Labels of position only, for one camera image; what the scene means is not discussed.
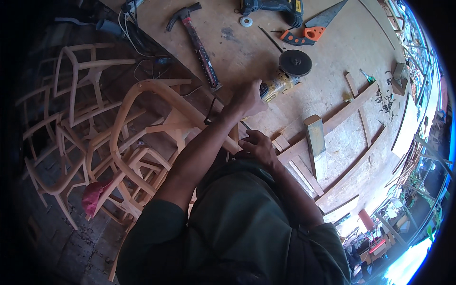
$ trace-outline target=grinding disc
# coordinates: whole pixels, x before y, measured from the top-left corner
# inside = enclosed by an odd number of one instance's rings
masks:
[[[280,55],[279,66],[289,75],[302,77],[311,71],[312,60],[302,51],[287,50]]]

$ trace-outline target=white washer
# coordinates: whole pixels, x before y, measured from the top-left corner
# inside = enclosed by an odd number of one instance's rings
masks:
[[[254,23],[250,17],[242,17],[239,22],[244,27],[250,27]]]

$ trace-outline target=angle grinder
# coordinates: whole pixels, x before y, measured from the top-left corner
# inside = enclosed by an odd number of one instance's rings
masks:
[[[260,97],[269,102],[285,90],[292,89],[299,78],[307,75],[312,69],[310,57],[298,50],[287,50],[279,57],[279,68],[275,78],[262,82],[259,87]]]

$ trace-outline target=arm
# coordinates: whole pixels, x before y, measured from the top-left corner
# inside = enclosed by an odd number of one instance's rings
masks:
[[[169,201],[187,210],[195,187],[214,162],[230,130],[242,118],[267,109],[259,95],[260,84],[261,80],[253,81],[233,97],[217,119],[184,148],[153,199]]]
[[[305,193],[299,183],[281,164],[272,147],[271,140],[257,130],[247,130],[248,138],[239,141],[239,145],[252,153],[269,172],[279,186],[285,204],[296,215],[298,222],[308,229],[324,223],[320,209]]]

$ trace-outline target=hammer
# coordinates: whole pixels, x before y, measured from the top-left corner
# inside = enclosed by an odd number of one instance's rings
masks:
[[[168,22],[168,25],[166,26],[167,31],[171,31],[171,29],[174,26],[174,23],[177,21],[177,19],[181,20],[184,26],[187,28],[187,32],[190,35],[190,39],[192,40],[193,47],[195,48],[195,51],[198,55],[198,59],[201,63],[201,66],[204,70],[204,73],[206,74],[206,78],[209,81],[209,85],[211,87],[211,91],[214,92],[218,90],[222,85],[218,81],[217,75],[215,75],[215,70],[212,67],[211,60],[209,58],[209,55],[207,54],[206,50],[204,49],[204,46],[201,43],[201,40],[199,39],[197,35],[197,31],[195,30],[195,27],[192,24],[192,20],[190,19],[190,12],[193,12],[195,10],[201,9],[201,4],[200,2],[197,2],[189,7],[184,7],[174,13],[174,15],[171,17],[170,21]]]

